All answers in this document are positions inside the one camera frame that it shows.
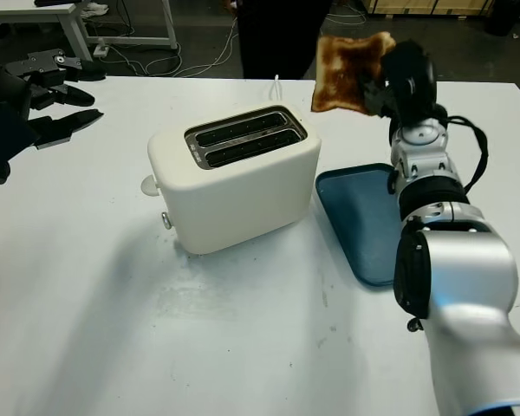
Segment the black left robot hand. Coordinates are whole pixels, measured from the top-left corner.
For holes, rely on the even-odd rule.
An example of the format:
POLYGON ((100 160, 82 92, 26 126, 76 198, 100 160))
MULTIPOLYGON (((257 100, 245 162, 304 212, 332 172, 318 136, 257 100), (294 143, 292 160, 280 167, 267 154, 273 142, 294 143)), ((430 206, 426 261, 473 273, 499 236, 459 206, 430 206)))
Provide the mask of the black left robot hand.
POLYGON ((95 98, 70 82, 103 81, 106 70, 95 62, 70 57, 62 49, 29 53, 24 60, 0 65, 0 103, 10 104, 37 135, 34 146, 42 149, 71 139, 95 123, 102 113, 93 109, 95 98), (79 107, 79 112, 54 120, 29 119, 29 111, 53 104, 79 107))

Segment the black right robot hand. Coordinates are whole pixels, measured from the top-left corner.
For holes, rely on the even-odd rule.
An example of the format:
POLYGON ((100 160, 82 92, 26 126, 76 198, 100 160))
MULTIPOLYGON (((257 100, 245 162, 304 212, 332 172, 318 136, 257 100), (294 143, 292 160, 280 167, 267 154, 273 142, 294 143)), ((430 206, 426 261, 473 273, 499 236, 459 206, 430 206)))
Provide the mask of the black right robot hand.
POLYGON ((399 42, 380 59, 380 74, 358 78, 369 114, 413 126, 434 113, 437 86, 432 61, 412 40, 399 42))

